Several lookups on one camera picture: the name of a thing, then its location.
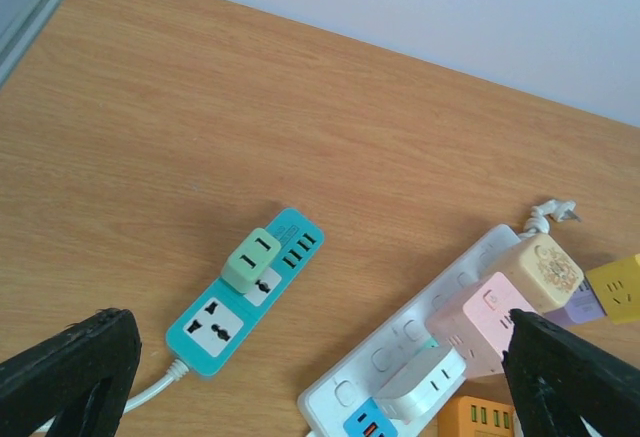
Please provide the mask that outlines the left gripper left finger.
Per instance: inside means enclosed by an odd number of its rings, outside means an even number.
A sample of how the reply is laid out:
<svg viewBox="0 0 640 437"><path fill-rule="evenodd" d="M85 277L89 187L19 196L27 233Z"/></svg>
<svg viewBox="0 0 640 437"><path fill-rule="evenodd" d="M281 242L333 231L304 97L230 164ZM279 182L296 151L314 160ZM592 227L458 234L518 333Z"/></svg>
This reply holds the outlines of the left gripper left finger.
<svg viewBox="0 0 640 437"><path fill-rule="evenodd" d="M108 308L1 363L1 434L113 436L140 362L133 313Z"/></svg>

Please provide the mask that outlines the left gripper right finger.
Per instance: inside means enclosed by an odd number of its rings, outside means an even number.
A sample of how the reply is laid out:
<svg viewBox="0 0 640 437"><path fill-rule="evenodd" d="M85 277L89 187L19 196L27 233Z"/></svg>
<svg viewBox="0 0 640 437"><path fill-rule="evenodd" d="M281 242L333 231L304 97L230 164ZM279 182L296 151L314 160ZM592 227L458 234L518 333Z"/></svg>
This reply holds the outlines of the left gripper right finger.
<svg viewBox="0 0 640 437"><path fill-rule="evenodd" d="M639 434L639 369L537 313L509 311L502 366L526 436Z"/></svg>

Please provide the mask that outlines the pink cube socket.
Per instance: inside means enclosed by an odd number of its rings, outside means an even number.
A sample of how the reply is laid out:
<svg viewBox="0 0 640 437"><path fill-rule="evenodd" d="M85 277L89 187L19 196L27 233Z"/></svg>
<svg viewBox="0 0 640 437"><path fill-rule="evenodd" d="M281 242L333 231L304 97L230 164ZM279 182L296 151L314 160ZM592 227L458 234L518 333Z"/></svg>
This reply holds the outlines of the pink cube socket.
<svg viewBox="0 0 640 437"><path fill-rule="evenodd" d="M501 272L456 292L426 320L440 344L450 344L466 362L465 376L476 379L503 372L514 324L510 311L534 308Z"/></svg>

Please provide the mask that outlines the beige cube socket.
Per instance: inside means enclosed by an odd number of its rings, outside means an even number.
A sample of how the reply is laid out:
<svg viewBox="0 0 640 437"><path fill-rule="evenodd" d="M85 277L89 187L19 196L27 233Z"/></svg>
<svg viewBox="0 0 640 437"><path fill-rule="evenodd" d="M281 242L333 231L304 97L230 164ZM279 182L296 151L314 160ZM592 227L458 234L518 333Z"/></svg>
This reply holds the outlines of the beige cube socket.
<svg viewBox="0 0 640 437"><path fill-rule="evenodd" d="M502 253L486 275L501 272L539 313L564 307L585 274L548 234L536 234Z"/></svg>

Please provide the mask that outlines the yellow cube socket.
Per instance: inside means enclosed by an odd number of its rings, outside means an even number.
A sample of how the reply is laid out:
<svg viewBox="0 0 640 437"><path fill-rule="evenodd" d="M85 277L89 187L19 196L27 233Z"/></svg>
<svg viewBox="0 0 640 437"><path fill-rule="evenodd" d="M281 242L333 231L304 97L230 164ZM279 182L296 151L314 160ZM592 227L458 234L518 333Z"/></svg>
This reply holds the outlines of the yellow cube socket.
<svg viewBox="0 0 640 437"><path fill-rule="evenodd" d="M634 254L586 272L586 278L614 324L639 320L639 255Z"/></svg>

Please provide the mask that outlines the small white square charger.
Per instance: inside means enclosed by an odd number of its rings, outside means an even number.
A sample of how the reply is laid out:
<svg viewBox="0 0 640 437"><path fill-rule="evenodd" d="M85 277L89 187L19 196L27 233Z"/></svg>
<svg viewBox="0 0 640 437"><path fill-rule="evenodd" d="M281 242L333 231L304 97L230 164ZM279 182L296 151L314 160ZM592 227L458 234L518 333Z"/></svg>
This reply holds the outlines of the small white square charger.
<svg viewBox="0 0 640 437"><path fill-rule="evenodd" d="M466 361L451 345L416 354L374 395L391 420L430 420L465 381Z"/></svg>

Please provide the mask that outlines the green wall charger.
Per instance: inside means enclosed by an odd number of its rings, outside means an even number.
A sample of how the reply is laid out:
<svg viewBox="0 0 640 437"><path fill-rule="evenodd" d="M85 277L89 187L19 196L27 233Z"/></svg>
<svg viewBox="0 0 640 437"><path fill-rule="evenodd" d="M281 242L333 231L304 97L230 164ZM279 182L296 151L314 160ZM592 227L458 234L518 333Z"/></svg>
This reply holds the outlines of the green wall charger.
<svg viewBox="0 0 640 437"><path fill-rule="evenodd" d="M281 243L264 228L255 228L227 258L222 280L240 294L249 292L281 250Z"/></svg>

